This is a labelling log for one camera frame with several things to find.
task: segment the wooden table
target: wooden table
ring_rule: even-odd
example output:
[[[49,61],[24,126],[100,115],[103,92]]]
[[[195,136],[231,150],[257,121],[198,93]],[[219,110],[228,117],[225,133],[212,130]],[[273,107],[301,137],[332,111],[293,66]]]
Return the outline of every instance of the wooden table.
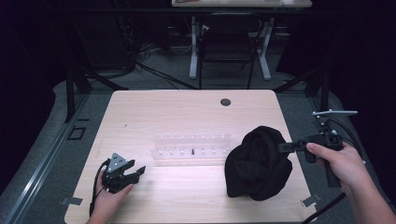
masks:
[[[173,7],[311,7],[311,0],[197,0],[179,3]]]
[[[231,104],[224,106],[222,99]],[[113,152],[135,160],[129,173],[146,165],[118,213],[116,223],[241,223],[302,221],[315,212],[300,200],[310,196],[295,154],[290,178],[276,196],[255,202],[229,198],[224,178],[225,157],[155,160],[158,136],[228,134],[231,148],[258,126],[279,130],[287,142],[288,128],[273,91],[116,91],[92,145],[70,204],[66,223],[89,218],[94,176]]]

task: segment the black fabric bag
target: black fabric bag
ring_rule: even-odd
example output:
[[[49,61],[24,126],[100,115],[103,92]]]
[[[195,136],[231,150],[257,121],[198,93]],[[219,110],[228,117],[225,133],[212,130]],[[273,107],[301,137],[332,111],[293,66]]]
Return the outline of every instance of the black fabric bag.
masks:
[[[263,201],[277,195],[291,173],[289,153],[278,153],[277,145],[285,143],[275,129],[260,126],[248,133],[242,144],[227,157],[224,173],[229,197],[248,195]]]

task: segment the wire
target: wire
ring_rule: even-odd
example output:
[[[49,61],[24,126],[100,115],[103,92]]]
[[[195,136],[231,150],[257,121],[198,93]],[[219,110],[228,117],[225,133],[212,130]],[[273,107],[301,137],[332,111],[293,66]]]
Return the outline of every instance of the wire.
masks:
[[[101,190],[99,190],[98,193],[96,193],[96,184],[97,184],[97,182],[98,182],[99,174],[100,174],[100,172],[102,171],[102,168],[103,168],[104,166],[108,166],[109,164],[110,164],[110,159],[107,159],[106,161],[104,161],[104,162],[100,165],[98,171],[96,172],[95,180],[94,180],[94,183],[93,183],[92,201],[91,201],[91,204],[90,204],[90,216],[92,215],[93,209],[94,209],[94,207],[95,207],[95,200],[96,200],[96,197],[99,195],[100,192],[102,192],[103,189],[106,188],[106,187],[103,187]]]
[[[188,48],[188,49],[184,50],[183,52],[178,52],[176,49],[180,49],[180,48]],[[188,47],[181,47],[181,46],[178,46],[178,47],[171,47],[170,49],[171,49],[175,54],[182,55],[182,54],[188,53],[188,52],[191,50],[191,48],[192,48],[192,46],[188,46]]]
[[[151,51],[153,50],[154,45],[153,44],[146,44],[144,45],[140,50],[139,53],[136,56],[136,61],[137,62],[143,62],[146,59],[148,59],[151,56]]]
[[[330,203],[328,203],[326,206],[324,206],[322,209],[320,209],[319,211],[317,211],[316,213],[312,214],[310,217],[308,217],[303,224],[309,223],[310,221],[312,221],[315,217],[318,217],[320,215],[322,215],[323,213],[325,213],[327,210],[329,210],[330,208],[332,208],[333,206],[335,206],[336,204],[338,204],[339,202],[341,202],[344,198],[346,197],[345,193],[341,193],[340,195],[338,195],[334,200],[332,200]]]
[[[133,67],[128,67],[128,68],[125,68],[123,71],[120,71],[119,73],[115,73],[115,74],[111,74],[111,75],[103,75],[103,74],[101,74],[101,76],[105,77],[107,79],[112,79],[112,78],[116,78],[116,77],[124,77],[124,76],[130,74],[133,71],[134,71]]]
[[[190,31],[190,33],[191,33],[191,28],[190,28],[190,26],[189,26],[189,23],[188,23],[187,20],[186,20],[186,17],[183,17],[183,20],[184,20],[184,22],[186,23],[186,25],[187,25],[187,27],[189,28],[189,31]],[[189,48],[188,48],[187,50],[183,51],[183,52],[178,52],[177,50],[175,50],[176,48],[181,48],[181,47],[173,47],[173,46],[170,47],[170,49],[171,49],[174,53],[181,55],[181,54],[185,54],[185,53],[189,52],[189,51],[191,50],[191,48],[192,48],[192,44],[190,44],[190,45],[189,45]]]
[[[176,89],[177,89],[177,87],[170,81],[176,82],[176,83],[183,85],[185,87],[188,87],[192,90],[198,90],[196,87],[193,87],[192,85],[190,85],[186,82],[180,81],[180,80],[176,79],[175,77],[169,76],[163,72],[160,72],[153,68],[147,67],[147,66],[143,65],[142,63],[136,62],[136,64],[139,65],[143,70],[150,72],[152,75],[163,78],[165,81],[167,81],[169,84],[171,84]]]

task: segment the chair leg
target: chair leg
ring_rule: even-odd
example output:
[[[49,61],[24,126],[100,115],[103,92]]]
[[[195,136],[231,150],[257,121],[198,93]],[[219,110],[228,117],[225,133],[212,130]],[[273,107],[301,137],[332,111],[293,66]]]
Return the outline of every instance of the chair leg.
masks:
[[[199,90],[202,89],[202,60],[198,57]]]
[[[253,59],[251,61],[251,65],[250,65],[250,70],[249,70],[249,74],[248,74],[248,81],[247,81],[247,90],[250,90],[251,77],[253,76],[254,60],[255,59]]]

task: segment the handle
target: handle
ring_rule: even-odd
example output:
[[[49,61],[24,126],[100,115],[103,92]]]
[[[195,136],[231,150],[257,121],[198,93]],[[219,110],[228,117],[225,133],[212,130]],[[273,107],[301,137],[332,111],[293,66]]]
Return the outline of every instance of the handle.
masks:
[[[324,160],[324,168],[326,170],[327,184],[329,188],[341,188],[340,179],[332,171],[330,163]]]

